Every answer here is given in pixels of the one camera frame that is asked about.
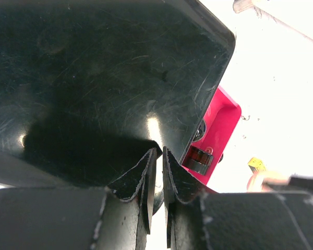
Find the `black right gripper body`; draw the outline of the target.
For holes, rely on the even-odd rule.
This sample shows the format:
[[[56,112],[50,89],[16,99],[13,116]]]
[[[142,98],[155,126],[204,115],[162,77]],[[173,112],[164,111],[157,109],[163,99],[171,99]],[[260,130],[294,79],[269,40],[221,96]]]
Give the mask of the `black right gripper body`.
[[[313,179],[291,177],[286,184],[264,181],[263,187],[274,191],[306,191],[313,195]]]

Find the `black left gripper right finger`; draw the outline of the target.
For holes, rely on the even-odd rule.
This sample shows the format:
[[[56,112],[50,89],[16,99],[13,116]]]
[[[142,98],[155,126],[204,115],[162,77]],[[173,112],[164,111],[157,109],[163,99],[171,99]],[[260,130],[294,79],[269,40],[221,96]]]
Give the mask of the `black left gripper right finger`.
[[[313,249],[313,195],[216,193],[163,150],[170,249]]]

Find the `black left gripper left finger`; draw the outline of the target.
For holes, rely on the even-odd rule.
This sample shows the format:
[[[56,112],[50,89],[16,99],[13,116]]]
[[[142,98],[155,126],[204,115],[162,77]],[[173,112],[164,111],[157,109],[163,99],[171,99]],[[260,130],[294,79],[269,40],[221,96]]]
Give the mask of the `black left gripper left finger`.
[[[106,187],[0,189],[0,249],[145,249],[157,149]]]

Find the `black round compact jar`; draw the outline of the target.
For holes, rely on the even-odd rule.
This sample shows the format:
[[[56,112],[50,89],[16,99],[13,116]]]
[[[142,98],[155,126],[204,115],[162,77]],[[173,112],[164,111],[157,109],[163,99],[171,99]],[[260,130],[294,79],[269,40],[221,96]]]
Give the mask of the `black round compact jar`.
[[[205,152],[197,147],[191,146],[183,161],[183,166],[201,175],[207,173],[214,157],[212,154]]]

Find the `black drawer organizer cabinet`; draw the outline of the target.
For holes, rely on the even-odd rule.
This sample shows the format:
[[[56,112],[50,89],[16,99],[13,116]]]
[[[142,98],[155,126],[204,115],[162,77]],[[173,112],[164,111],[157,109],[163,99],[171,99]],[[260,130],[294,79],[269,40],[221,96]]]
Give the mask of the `black drawer organizer cabinet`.
[[[188,151],[235,48],[199,1],[0,1],[0,183],[103,186]]]

